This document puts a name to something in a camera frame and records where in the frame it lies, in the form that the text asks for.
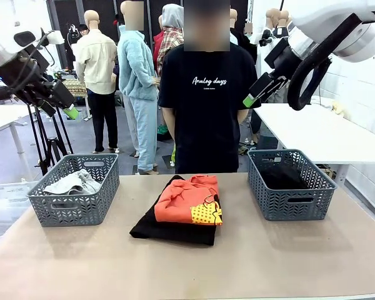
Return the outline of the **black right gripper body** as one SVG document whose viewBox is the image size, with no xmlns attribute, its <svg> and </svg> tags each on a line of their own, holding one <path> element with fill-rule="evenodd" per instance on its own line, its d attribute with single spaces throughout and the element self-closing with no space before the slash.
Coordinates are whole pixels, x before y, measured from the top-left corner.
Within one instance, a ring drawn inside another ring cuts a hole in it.
<svg viewBox="0 0 375 300">
<path fill-rule="evenodd" d="M 257 101 L 265 101 L 271 95 L 273 82 L 278 78 L 291 80 L 296 70 L 295 56 L 278 56 L 274 59 L 264 59 L 263 66 L 267 66 L 271 72 L 264 72 L 259 79 L 249 88 L 249 94 L 257 98 Z"/>
</svg>

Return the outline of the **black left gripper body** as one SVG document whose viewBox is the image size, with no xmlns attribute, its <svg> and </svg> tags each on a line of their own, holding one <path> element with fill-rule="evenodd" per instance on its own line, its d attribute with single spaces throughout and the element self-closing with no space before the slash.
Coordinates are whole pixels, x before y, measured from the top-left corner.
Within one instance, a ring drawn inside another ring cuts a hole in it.
<svg viewBox="0 0 375 300">
<path fill-rule="evenodd" d="M 46 101 L 52 107 L 70 108 L 74 103 L 74 96 L 61 80 L 37 69 L 20 90 L 20 100 L 35 106 L 41 106 Z"/>
</svg>

